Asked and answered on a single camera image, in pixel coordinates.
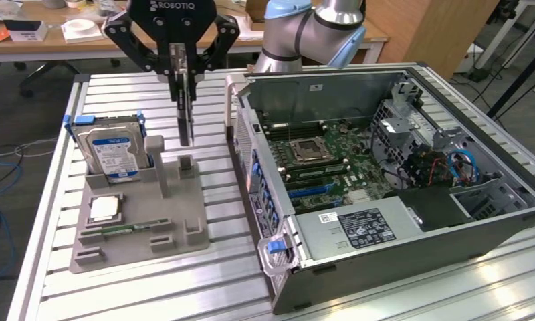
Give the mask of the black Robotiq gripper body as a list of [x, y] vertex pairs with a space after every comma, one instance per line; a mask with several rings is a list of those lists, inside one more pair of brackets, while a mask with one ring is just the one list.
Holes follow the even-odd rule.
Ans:
[[208, 28], [217, 24], [213, 1], [129, 1], [128, 22], [136, 23], [157, 44], [153, 52], [128, 33], [128, 57], [145, 71], [177, 79], [176, 73], [185, 69], [188, 81], [200, 81], [205, 70], [217, 65], [217, 41], [198, 54], [197, 42]]

